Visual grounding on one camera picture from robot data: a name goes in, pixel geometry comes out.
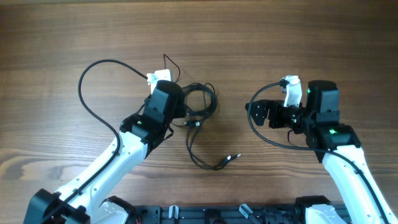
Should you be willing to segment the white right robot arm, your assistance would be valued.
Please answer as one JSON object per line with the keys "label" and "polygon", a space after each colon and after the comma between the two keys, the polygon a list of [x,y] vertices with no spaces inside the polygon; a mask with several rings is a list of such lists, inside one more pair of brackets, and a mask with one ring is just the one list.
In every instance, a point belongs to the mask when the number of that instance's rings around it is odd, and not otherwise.
{"label": "white right robot arm", "polygon": [[258,137],[277,147],[313,151],[336,184],[353,223],[397,223],[372,177],[358,136],[351,126],[340,123],[336,83],[310,81],[304,105],[298,77],[287,76],[276,84],[286,94],[285,100],[258,100],[253,96],[246,104],[252,131],[268,119],[270,128],[290,128],[295,134],[304,134],[305,147],[279,144],[262,134]]}

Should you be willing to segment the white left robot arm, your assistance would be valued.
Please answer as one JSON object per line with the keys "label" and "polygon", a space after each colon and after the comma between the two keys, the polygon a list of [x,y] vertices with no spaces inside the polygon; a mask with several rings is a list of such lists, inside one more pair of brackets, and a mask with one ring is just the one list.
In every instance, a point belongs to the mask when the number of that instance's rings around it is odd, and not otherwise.
{"label": "white left robot arm", "polygon": [[157,82],[143,113],[127,117],[114,141],[80,175],[54,193],[40,189],[31,198],[24,223],[134,223],[136,209],[109,193],[168,138],[171,121],[186,115],[184,100],[178,84]]}

